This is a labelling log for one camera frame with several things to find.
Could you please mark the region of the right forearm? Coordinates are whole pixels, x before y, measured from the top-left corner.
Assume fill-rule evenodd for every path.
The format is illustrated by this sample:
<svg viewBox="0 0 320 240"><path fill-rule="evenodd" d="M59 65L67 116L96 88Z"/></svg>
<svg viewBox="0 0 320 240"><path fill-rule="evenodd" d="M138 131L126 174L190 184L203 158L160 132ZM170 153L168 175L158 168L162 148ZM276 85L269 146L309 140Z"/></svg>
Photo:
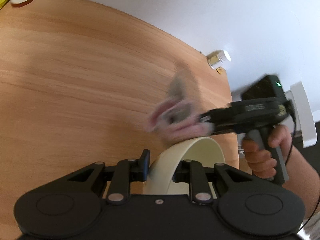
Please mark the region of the right forearm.
<svg viewBox="0 0 320 240"><path fill-rule="evenodd" d="M319 212L319 174L293 146L286 164L289 180L283 185L299 196L305 206L304 219Z"/></svg>

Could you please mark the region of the person's right hand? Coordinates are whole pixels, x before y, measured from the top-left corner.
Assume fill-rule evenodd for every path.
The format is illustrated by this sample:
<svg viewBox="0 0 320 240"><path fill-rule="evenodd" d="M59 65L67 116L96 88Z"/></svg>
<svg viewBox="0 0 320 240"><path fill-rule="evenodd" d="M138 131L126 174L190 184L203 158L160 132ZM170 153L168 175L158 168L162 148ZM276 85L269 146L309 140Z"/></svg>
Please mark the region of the person's right hand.
<svg viewBox="0 0 320 240"><path fill-rule="evenodd" d="M277 125L268 137L268 145L271 148L280 147L283 160L287 161L292 152L292 135L285 125ZM268 150L262 150L258 144L248 137L242 140L242 149L245 159L253 174L262 179L268 179L276 175L277 161Z"/></svg>

